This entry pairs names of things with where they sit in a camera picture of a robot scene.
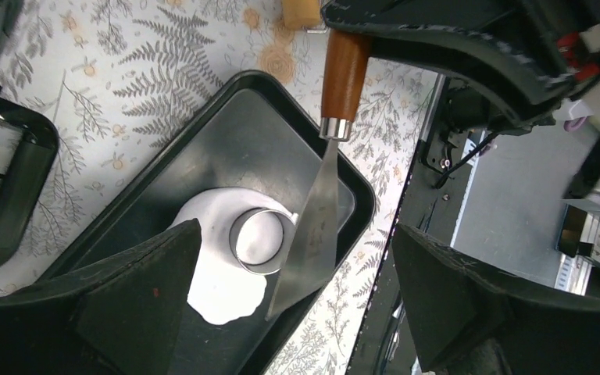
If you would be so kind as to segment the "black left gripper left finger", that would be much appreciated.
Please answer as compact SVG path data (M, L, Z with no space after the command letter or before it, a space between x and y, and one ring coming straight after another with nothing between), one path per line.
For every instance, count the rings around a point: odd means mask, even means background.
M0 297L0 374L164 374L202 243L187 220Z

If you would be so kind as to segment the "wooden rolling pin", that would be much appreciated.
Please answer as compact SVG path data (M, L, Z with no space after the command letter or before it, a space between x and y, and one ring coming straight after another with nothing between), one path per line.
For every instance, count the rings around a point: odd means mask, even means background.
M327 30L321 16L320 0L282 0L284 25L290 30L304 30L321 33Z

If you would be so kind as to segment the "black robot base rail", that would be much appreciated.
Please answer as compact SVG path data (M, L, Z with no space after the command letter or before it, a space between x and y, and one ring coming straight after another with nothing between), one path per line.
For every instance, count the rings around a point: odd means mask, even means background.
M395 213L392 238L406 227L443 243L449 243L454 237L471 170L477 160L472 158L458 170L453 168L484 136L477 130L471 140L468 130L453 130L448 125L448 97L455 94L460 85L457 80L443 75L436 79ZM394 255L392 241L388 240L346 372L418 373L410 328L417 324L421 313L436 315L440 299L437 278L423 280L419 268L409 264L405 253Z

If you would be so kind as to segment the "metal dough scraper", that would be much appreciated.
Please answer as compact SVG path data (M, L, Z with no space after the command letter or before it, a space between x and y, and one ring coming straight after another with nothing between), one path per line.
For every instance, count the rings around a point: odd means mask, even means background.
M320 137L327 141L267 311L275 317L321 289L331 278L338 246L338 146L351 137L363 90L371 37L330 32L320 106Z

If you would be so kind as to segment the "black baking tray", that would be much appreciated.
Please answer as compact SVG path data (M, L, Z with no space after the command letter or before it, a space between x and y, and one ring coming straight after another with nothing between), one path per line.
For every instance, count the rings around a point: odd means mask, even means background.
M164 231L180 207L211 188L250 188L299 210L326 143L309 114L272 76L234 75L45 271L53 278ZM182 310L171 374L262 374L311 309L311 294L273 320L276 277L248 317L213 326Z

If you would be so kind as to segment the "white dough disc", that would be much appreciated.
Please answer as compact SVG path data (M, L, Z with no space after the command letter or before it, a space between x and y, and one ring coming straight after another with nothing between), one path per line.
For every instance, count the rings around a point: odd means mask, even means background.
M214 188L187 201L172 224L197 219L201 227L189 306L212 325L252 315L266 278L288 256L297 218L270 196L243 187Z

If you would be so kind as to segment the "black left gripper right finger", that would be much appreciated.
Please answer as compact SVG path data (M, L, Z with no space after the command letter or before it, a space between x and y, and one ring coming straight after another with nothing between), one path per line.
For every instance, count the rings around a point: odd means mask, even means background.
M391 250L420 367L600 374L600 298L512 275L405 225Z

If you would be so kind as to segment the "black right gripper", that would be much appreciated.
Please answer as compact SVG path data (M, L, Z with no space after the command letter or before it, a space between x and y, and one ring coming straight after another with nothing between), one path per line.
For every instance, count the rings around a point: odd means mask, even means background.
M516 127L569 100L600 122L600 1L330 1L321 115L352 122L370 58L458 78Z

